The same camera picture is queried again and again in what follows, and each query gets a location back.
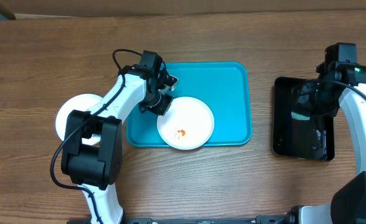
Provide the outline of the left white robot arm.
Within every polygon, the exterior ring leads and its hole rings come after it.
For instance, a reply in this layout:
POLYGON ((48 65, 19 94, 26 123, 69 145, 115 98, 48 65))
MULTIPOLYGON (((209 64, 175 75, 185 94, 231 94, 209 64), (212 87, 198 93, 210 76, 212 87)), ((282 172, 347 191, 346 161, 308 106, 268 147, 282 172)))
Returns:
POLYGON ((166 68, 125 66, 100 102, 86 111, 69 113, 56 155, 62 156, 61 170, 72 181, 69 188, 84 192, 90 223, 123 221, 115 186, 123 158, 123 123, 136 106, 165 115, 173 101, 168 91, 175 89, 178 80, 166 68))

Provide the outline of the white plate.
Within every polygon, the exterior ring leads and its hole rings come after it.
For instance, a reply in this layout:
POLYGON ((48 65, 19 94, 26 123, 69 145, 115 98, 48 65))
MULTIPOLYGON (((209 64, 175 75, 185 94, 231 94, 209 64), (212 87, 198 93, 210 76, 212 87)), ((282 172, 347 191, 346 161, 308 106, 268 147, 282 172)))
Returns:
POLYGON ((90 107, 99 103, 102 97, 94 94, 81 94, 74 96, 63 104, 59 109, 55 119, 55 130, 58 137, 63 141, 65 138, 65 130, 68 115, 73 110, 86 111, 90 107))
POLYGON ((214 127, 210 108, 203 101, 188 96, 173 99, 165 115, 157 118, 161 139, 180 150, 202 147, 210 139, 214 127))

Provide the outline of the green scouring sponge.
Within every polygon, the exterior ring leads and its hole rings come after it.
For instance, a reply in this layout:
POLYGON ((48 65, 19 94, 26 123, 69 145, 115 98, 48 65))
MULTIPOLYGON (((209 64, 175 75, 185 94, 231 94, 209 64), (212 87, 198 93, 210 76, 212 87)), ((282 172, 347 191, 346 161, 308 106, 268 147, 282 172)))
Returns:
POLYGON ((293 111, 291 112, 291 117, 292 117, 292 119, 295 119, 298 121, 309 121, 310 120, 310 117, 295 113, 293 111))

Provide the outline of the white plate top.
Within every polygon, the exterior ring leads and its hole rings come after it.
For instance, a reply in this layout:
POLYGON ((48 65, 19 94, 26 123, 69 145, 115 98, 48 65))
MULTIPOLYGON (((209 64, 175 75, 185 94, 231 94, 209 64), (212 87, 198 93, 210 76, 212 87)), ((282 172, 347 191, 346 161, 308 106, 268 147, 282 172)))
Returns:
POLYGON ((73 110, 86 111, 90 107, 99 103, 102 97, 94 94, 81 94, 74 96, 63 104, 59 109, 55 119, 55 130, 58 137, 63 141, 65 138, 65 130, 68 115, 73 110))

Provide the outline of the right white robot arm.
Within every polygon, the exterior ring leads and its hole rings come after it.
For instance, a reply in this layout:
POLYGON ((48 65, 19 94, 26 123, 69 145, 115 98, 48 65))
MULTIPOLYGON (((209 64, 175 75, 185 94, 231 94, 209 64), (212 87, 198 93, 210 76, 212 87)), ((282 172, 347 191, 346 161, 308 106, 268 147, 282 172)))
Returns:
POLYGON ((355 177, 324 205, 299 205, 287 223, 366 223, 366 66, 332 62, 319 77, 281 77, 274 84, 273 150, 329 161, 333 119, 344 112, 355 152, 355 177))

